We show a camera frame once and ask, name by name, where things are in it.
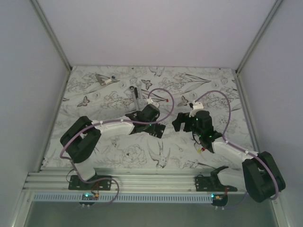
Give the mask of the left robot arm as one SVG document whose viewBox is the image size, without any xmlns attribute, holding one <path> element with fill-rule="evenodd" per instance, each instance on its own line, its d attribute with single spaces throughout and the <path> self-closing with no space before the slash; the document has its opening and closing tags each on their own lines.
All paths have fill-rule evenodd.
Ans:
<svg viewBox="0 0 303 227">
<path fill-rule="evenodd" d="M 71 161 L 80 179 L 80 185 L 91 190 L 97 184 L 97 177 L 90 156 L 100 138 L 145 132 L 160 139 L 165 125 L 157 122 L 159 115 L 159 109 L 148 104 L 141 111 L 128 113 L 114 120 L 97 122 L 82 116 L 60 138 L 63 146 L 60 158 Z"/>
</svg>

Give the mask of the black fuse box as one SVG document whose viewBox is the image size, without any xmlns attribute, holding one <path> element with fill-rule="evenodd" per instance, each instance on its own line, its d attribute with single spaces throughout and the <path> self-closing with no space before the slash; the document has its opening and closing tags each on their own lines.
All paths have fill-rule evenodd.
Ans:
<svg viewBox="0 0 303 227">
<path fill-rule="evenodd" d="M 154 137 L 156 137 L 158 139 L 161 139 L 162 136 L 163 136 L 163 133 L 165 131 L 165 128 L 166 128 L 166 125 L 164 125 L 164 124 L 160 124 L 160 123 L 151 124 L 149 126 L 148 133 L 151 136 L 154 136 Z"/>
</svg>

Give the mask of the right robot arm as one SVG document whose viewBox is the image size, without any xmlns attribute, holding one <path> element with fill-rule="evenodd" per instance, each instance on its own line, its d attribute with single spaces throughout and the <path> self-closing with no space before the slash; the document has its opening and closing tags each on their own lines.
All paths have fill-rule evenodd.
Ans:
<svg viewBox="0 0 303 227">
<path fill-rule="evenodd" d="M 214 191 L 233 187 L 246 191 L 254 201 L 261 203 L 266 199 L 276 199 L 285 189 L 285 181 L 273 156 L 266 151 L 248 151 L 229 142 L 214 129 L 208 111 L 198 111 L 195 116 L 179 113 L 172 125 L 175 131 L 180 131 L 183 125 L 184 132 L 198 136 L 203 149 L 236 165 L 235 169 L 221 166 L 211 172 L 210 186 Z"/>
</svg>

